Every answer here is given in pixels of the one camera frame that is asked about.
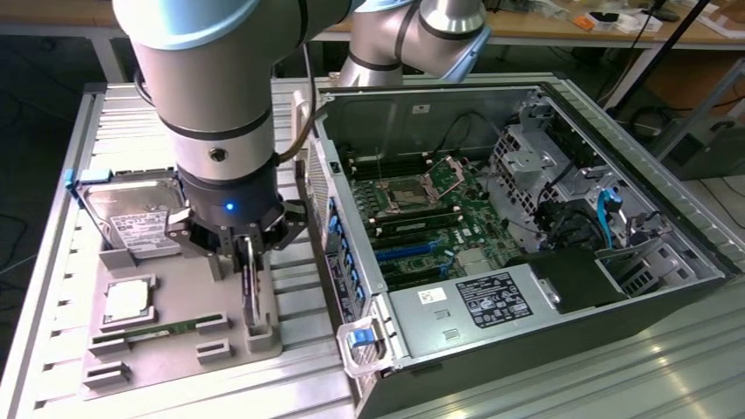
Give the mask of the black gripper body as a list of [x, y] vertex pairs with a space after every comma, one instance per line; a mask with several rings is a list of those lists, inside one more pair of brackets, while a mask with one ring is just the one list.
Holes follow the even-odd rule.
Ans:
[[277, 168], [265, 163], [240, 178], [203, 180], [177, 166], [184, 195], [197, 217], [209, 225], [231, 228], [273, 221], [284, 208], [277, 188]]

